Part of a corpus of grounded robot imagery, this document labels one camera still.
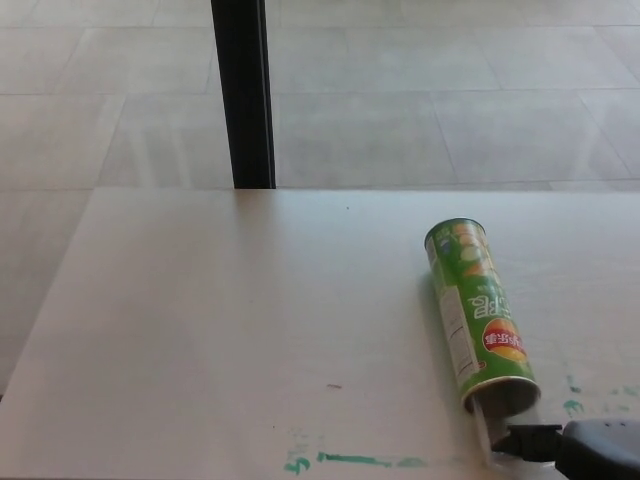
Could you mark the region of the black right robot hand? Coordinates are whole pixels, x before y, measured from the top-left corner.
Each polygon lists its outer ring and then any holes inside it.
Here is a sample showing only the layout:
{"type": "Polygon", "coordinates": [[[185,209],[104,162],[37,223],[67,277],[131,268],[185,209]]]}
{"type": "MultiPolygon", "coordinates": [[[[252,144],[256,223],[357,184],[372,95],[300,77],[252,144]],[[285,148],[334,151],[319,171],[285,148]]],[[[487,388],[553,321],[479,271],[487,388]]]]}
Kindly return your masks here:
{"type": "Polygon", "coordinates": [[[566,425],[510,425],[492,445],[495,453],[529,463],[552,462],[568,479],[637,479],[639,422],[572,420],[566,425]]]}

